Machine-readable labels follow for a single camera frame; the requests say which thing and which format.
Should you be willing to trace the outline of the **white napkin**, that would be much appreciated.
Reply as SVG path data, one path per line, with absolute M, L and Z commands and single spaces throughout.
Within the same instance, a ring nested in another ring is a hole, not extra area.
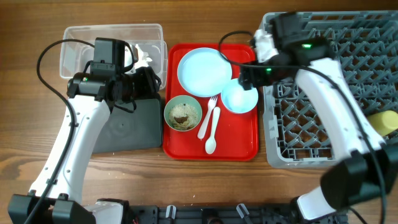
M 148 67 L 149 63 L 152 62 L 152 59 L 149 57 L 147 52 L 144 52 L 138 44 L 135 45 L 137 49 L 137 58 L 138 61 L 134 64 L 134 68 Z

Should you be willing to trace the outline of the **green bowl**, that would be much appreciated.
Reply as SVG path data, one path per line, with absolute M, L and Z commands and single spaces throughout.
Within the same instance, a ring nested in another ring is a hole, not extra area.
M 188 96 L 188 95 L 176 96 L 176 97 L 172 98 L 171 100 L 169 100 L 169 102 L 166 104 L 165 109 L 164 109 L 164 119 L 165 119 L 165 122 L 167 123 L 167 125 L 170 128 L 172 128 L 173 130 L 180 131 L 180 130 L 174 129 L 172 127 L 171 122 L 169 121 L 169 112 L 170 112 L 170 110 L 175 105 L 180 104 L 180 103 L 188 103 L 189 105 L 192 105 L 196 109 L 196 111 L 198 113 L 198 123 L 197 123 L 197 125 L 195 127 L 197 127 L 198 124 L 200 123 L 201 119 L 202 119 L 202 108 L 201 108 L 201 105 L 199 104 L 199 102 L 194 97 Z

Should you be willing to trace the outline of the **light blue bowl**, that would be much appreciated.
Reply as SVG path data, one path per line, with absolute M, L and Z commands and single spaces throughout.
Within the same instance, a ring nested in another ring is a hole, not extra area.
M 258 90 L 252 86 L 245 90 L 237 78 L 230 80 L 221 92 L 224 107 L 236 114 L 243 114 L 253 110 L 258 102 Z

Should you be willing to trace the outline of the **light blue plate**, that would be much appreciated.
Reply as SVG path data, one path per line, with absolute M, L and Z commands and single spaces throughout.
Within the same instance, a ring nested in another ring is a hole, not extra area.
M 189 51 L 177 67 L 177 78 L 182 88 L 202 98 L 221 93 L 232 74 L 231 64 L 217 50 L 208 47 Z

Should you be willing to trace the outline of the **white plastic fork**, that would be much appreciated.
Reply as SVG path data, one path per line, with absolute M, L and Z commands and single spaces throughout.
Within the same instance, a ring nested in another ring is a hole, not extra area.
M 213 109 L 215 108 L 216 104 L 218 101 L 218 96 L 212 96 L 209 101 L 208 101 L 208 111 L 206 112 L 205 118 L 200 126 L 200 129 L 198 131 L 197 137 L 198 139 L 203 139 L 205 137 L 206 134 L 206 130 L 208 127 L 208 122 L 210 120 L 210 116 L 211 116 L 211 112 L 213 111 Z

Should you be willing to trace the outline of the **white plastic spoon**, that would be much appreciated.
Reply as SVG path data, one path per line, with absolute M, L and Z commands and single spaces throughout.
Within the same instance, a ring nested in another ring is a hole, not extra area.
M 215 140 L 215 133 L 216 128 L 218 125 L 218 121 L 220 118 L 221 109 L 219 107 L 215 107 L 213 110 L 213 118 L 211 124 L 211 133 L 210 137 L 207 139 L 205 143 L 205 151 L 207 154 L 213 154 L 216 149 L 216 140 Z

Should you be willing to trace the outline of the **yellow plastic cup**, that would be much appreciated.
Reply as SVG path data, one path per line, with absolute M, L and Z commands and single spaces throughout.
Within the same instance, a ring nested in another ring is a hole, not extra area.
M 397 130 L 397 113 L 392 110 L 372 114 L 367 117 L 371 126 L 381 136 L 387 136 Z

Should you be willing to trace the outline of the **rice and food scraps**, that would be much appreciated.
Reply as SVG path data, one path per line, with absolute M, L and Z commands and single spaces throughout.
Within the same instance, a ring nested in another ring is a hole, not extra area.
M 170 110 L 169 121 L 174 129 L 186 131 L 197 125 L 198 113 L 192 105 L 180 103 Z

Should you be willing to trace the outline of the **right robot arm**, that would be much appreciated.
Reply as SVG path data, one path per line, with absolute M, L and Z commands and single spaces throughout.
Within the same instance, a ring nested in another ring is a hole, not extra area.
M 270 25 L 270 32 L 252 33 L 257 59 L 241 66 L 239 83 L 250 90 L 293 79 L 314 106 L 337 160 L 317 188 L 294 200 L 293 221 L 314 222 L 374 198 L 386 204 L 397 178 L 397 146 L 366 119 L 330 41 L 309 36 L 294 12 L 274 17 Z

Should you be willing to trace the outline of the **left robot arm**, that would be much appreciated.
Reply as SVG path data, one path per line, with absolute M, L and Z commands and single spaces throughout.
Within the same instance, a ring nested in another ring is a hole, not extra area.
M 86 169 L 113 109 L 159 91 L 161 80 L 138 46 L 98 37 L 94 57 L 68 82 L 66 112 L 49 158 L 25 195 L 8 205 L 13 223 L 135 223 L 129 202 L 103 198 L 81 204 Z

